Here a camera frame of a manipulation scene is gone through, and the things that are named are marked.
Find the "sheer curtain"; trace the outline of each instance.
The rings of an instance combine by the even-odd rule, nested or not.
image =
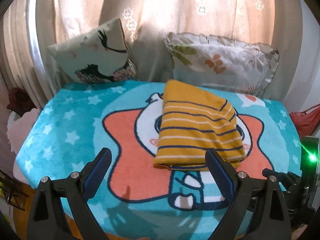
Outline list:
[[[0,32],[0,64],[7,88],[24,88],[35,105],[43,107],[72,81],[46,47],[113,17],[121,19],[129,57],[144,81],[173,77],[162,42],[168,31],[221,35],[278,48],[279,67],[265,98],[284,98],[298,64],[300,0],[15,0]]]
[[[57,0],[65,37],[87,32],[113,17],[123,24],[130,58],[142,80],[172,77],[165,58],[165,32],[221,35],[271,44],[274,0]]]

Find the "embroidered cushion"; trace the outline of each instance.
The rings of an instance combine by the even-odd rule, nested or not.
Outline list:
[[[220,36],[168,33],[174,79],[185,83],[262,96],[278,66],[279,52]]]
[[[140,80],[128,58],[119,18],[89,33],[48,46],[48,50],[58,65],[79,83]]]

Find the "bed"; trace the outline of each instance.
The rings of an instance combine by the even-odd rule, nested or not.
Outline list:
[[[227,201],[208,171],[153,167],[164,83],[71,83],[45,106],[16,162],[32,187],[80,171],[103,147],[112,164],[88,205],[104,231],[129,239],[207,239]],[[301,175],[300,142],[278,101],[202,88],[236,109],[247,158],[237,170],[263,178],[264,168]],[[68,215],[68,203],[62,199]],[[239,229],[243,233],[251,213]]]

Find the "red bag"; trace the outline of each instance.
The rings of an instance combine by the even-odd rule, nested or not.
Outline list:
[[[304,136],[312,135],[320,123],[320,104],[303,112],[292,112],[289,116],[297,129],[300,139]]]
[[[7,109],[23,116],[24,113],[30,112],[32,108],[36,108],[30,99],[28,93],[21,88],[12,88],[9,90],[9,102]]]

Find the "folded shirt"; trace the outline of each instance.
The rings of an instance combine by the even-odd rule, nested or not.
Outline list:
[[[208,170],[205,152],[214,148],[235,168],[246,155],[236,128],[236,111],[223,98],[200,88],[169,80],[163,94],[163,115],[155,166],[170,170]]]

